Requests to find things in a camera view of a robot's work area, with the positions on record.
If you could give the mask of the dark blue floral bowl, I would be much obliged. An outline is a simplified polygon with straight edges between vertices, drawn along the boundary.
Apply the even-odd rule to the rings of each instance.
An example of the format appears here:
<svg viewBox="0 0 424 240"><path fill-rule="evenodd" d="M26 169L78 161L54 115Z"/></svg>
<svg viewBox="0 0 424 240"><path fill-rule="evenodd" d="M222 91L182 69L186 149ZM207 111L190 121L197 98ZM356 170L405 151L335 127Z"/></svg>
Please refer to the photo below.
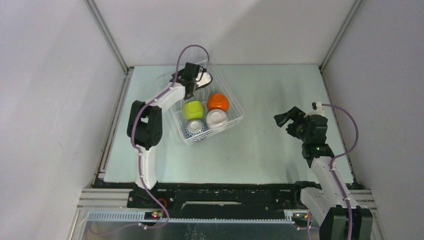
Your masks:
<svg viewBox="0 0 424 240"><path fill-rule="evenodd" d="M208 71L201 71L198 73L197 77L194 79L194 89L198 90L205 88L210 85L213 81L213 77Z"/></svg>

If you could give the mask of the lime green square bowl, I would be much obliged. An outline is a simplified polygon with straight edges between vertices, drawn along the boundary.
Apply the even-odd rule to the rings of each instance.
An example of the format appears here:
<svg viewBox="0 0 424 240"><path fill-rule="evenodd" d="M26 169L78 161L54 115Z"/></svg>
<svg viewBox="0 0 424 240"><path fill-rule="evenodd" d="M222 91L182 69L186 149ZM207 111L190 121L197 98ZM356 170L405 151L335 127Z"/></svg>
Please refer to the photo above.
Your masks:
<svg viewBox="0 0 424 240"><path fill-rule="evenodd" d="M182 111L184 117L188 121L202 119L205 114L203 104L198 100L186 102L182 108Z"/></svg>

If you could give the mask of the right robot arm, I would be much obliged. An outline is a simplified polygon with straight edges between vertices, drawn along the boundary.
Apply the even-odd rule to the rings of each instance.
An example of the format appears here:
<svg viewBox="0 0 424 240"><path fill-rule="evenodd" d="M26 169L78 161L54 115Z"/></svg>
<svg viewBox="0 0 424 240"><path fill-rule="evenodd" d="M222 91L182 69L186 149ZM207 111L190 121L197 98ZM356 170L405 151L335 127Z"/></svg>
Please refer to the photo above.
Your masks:
<svg viewBox="0 0 424 240"><path fill-rule="evenodd" d="M302 156L321 186L295 191L290 201L297 209L308 208L307 219L316 219L321 240L369 240L373 214L360 206L339 176L336 160L341 155L335 155L326 142L325 107L325 103L314 102L310 113L294 106L273 117L278 127L286 127L289 135L301 140Z"/></svg>

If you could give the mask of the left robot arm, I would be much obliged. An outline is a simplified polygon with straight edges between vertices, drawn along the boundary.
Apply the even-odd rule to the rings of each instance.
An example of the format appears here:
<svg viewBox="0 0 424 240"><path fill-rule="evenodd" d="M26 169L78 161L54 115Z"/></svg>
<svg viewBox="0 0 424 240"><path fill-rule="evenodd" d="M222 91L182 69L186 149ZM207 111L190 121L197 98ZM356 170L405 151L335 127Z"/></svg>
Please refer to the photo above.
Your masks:
<svg viewBox="0 0 424 240"><path fill-rule="evenodd" d="M137 154L135 183L144 189L138 201L145 208L153 208L158 202L158 194L151 189L157 183L155 153L163 135L163 113L176 102L193 97L202 87L201 80L206 79L207 84L211 80L207 67L189 62L172 76L166 87L150 101L134 101L128 120L127 134Z"/></svg>

